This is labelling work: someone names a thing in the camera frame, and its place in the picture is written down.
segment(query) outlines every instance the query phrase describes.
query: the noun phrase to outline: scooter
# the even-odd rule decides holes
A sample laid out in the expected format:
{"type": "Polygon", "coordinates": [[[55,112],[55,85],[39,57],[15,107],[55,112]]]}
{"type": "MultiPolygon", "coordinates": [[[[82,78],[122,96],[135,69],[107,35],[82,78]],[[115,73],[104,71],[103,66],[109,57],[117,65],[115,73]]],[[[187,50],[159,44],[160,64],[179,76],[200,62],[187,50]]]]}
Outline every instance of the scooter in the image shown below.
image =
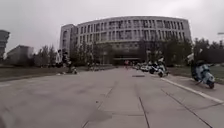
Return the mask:
{"type": "Polygon", "coordinates": [[[210,89],[213,89],[215,87],[215,77],[210,73],[209,67],[203,61],[196,63],[194,54],[189,55],[187,58],[191,65],[191,76],[198,82],[197,84],[203,82],[210,89]]]}
{"type": "Polygon", "coordinates": [[[159,77],[168,76],[168,72],[166,71],[166,68],[163,64],[159,65],[158,76],[159,77]]]}
{"type": "Polygon", "coordinates": [[[215,87],[215,77],[210,73],[209,67],[206,64],[199,63],[194,70],[196,75],[192,74],[192,77],[195,81],[198,82],[197,84],[203,82],[204,84],[208,85],[210,89],[215,87]]]}
{"type": "Polygon", "coordinates": [[[157,63],[152,64],[150,69],[149,69],[149,73],[150,74],[154,74],[155,72],[158,72],[158,65],[157,65],[157,63]]]}

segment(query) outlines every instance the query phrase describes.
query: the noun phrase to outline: lamp post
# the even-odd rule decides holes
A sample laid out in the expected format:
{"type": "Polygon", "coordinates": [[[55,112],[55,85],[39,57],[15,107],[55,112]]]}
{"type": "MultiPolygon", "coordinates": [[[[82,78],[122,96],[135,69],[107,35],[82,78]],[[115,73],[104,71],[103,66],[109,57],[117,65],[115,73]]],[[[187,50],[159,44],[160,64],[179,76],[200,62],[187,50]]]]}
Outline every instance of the lamp post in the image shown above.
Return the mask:
{"type": "Polygon", "coordinates": [[[221,37],[221,40],[223,41],[223,39],[224,39],[224,32],[219,32],[218,35],[219,36],[223,36],[223,37],[221,37]]]}

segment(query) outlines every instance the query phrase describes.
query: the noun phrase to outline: paved plaza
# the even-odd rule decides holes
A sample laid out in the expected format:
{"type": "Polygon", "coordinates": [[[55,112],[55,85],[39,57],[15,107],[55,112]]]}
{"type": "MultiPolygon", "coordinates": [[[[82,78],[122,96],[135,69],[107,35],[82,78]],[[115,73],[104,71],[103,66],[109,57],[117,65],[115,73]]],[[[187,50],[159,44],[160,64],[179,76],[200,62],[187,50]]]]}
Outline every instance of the paved plaza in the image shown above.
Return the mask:
{"type": "Polygon", "coordinates": [[[223,92],[124,68],[1,82],[0,128],[224,128],[223,92]]]}

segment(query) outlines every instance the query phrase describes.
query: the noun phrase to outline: grass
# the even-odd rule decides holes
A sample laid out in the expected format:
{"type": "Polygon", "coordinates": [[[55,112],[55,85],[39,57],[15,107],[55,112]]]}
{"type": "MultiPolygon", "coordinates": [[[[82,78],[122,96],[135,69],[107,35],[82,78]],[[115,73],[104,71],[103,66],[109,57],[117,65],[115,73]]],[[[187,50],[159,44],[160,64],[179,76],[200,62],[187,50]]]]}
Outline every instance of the grass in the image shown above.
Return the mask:
{"type": "MultiPolygon", "coordinates": [[[[169,72],[176,76],[191,77],[190,67],[168,68],[169,72]]],[[[224,84],[224,67],[210,67],[211,73],[215,76],[216,82],[224,84]]]]}
{"type": "MultiPolygon", "coordinates": [[[[101,65],[98,68],[107,70],[113,68],[111,65],[101,65]]],[[[67,72],[67,68],[0,68],[0,81],[24,79],[54,75],[58,72],[67,72]]],[[[87,70],[87,67],[77,67],[78,72],[87,70]]]]}

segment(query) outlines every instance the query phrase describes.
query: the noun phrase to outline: overcast sky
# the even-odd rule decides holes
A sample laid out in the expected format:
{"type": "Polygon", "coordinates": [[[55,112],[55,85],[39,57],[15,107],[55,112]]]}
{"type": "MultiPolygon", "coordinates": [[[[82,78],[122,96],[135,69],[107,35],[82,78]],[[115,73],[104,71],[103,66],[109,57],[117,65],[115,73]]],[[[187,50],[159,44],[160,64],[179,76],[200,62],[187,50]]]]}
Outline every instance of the overcast sky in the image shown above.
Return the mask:
{"type": "Polygon", "coordinates": [[[0,29],[11,32],[7,51],[19,44],[58,48],[62,25],[117,16],[185,18],[193,38],[220,40],[223,5],[224,0],[0,0],[0,29]]]}

